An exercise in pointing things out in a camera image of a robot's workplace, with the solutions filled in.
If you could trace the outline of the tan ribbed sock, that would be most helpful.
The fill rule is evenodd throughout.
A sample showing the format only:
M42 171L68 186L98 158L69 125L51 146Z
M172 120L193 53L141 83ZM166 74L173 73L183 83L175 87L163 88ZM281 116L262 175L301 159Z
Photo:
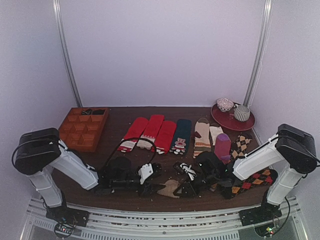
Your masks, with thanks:
M175 179L169 179L164 183L165 187L163 189L160 189L157 191L158 195L173 198L173 199L179 199L180 196L174 195L174 191L178 189L178 187L181 185L177 180Z

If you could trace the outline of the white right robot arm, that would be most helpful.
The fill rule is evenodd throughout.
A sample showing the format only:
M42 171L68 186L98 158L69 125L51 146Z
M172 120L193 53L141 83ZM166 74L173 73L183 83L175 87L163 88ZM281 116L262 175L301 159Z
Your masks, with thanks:
M264 197L265 203L256 210L259 220L268 220L282 203L287 194L298 184L301 178L313 172L320 162L316 156L314 137L288 124L278 126L277 133L266 143L250 153L224 164L214 152L204 151L194 160L201 173L196 174L190 165L176 162L178 172L190 174L187 181L173 192L175 196L195 197L204 187L218 184L231 188L239 185L275 163L285 161L281 173L276 174Z

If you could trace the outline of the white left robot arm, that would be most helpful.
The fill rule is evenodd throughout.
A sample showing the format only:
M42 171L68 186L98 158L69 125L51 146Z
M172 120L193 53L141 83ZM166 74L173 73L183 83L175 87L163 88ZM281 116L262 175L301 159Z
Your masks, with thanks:
M95 195L109 195L117 189L134 190L148 197L165 188L164 184L151 183L159 175L161 165L149 160L133 171L131 161L124 157L107 158L100 169L85 163L76 150L69 148L56 128L46 128L23 134L11 155L11 164L28 177L47 207L61 222L72 218L66 207L64 194L55 184L49 168L54 168L77 182L84 190Z

